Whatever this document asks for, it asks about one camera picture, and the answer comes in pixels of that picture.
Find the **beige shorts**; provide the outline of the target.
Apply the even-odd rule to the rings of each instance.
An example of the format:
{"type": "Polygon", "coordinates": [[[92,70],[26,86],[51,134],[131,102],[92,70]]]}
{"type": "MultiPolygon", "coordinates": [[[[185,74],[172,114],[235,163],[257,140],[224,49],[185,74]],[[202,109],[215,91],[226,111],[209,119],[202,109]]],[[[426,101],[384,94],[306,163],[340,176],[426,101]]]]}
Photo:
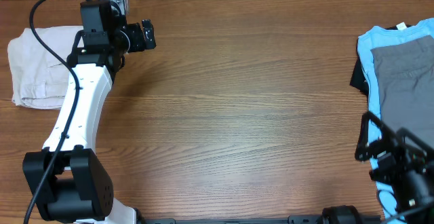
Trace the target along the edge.
{"type": "MultiPolygon", "coordinates": [[[[37,28],[38,36],[62,59],[70,54],[82,26],[37,28]]],[[[69,71],[35,38],[30,28],[7,47],[12,74],[12,102],[32,109],[60,109],[68,87],[69,71]]]]}

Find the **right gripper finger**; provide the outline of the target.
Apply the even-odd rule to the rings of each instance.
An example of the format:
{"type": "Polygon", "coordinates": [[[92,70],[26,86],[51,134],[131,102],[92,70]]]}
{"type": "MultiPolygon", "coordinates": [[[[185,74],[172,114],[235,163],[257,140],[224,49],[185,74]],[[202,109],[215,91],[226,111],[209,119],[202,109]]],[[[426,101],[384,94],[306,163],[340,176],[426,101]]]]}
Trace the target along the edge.
{"type": "Polygon", "coordinates": [[[367,161],[370,158],[377,158],[377,155],[380,153],[378,146],[380,139],[376,139],[371,143],[368,142],[369,124],[371,122],[380,130],[383,127],[383,122],[371,111],[367,111],[362,115],[360,134],[355,150],[355,159],[359,162],[367,161]]]}
{"type": "Polygon", "coordinates": [[[420,149],[423,153],[432,153],[433,148],[406,128],[400,128],[396,135],[405,146],[420,149]]]}

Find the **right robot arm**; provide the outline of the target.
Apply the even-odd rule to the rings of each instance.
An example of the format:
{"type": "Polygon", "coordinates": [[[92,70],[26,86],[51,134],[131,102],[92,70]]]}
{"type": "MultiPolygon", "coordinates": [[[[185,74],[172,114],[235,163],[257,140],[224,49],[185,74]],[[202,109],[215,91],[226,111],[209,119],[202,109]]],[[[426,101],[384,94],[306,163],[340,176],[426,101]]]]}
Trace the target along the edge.
{"type": "Polygon", "coordinates": [[[380,220],[365,216],[354,206],[324,208],[317,223],[433,222],[433,148],[406,128],[394,132],[370,111],[361,117],[355,159],[377,160],[370,178],[391,186],[397,213],[380,220]]]}

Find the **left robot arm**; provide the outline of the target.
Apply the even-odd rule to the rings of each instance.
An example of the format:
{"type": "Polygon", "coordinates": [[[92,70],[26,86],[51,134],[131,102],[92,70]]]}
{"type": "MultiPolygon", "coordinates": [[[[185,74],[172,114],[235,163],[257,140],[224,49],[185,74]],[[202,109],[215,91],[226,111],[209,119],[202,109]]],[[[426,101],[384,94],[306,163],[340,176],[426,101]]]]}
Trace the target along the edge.
{"type": "Polygon", "coordinates": [[[138,209],[115,198],[96,156],[96,133],[125,55],[154,49],[154,27],[148,19],[127,22],[128,0],[81,0],[80,12],[83,27],[60,59],[69,79],[58,119],[42,149],[22,162],[32,193],[24,221],[38,210],[43,220],[60,223],[143,223],[138,209]]]}

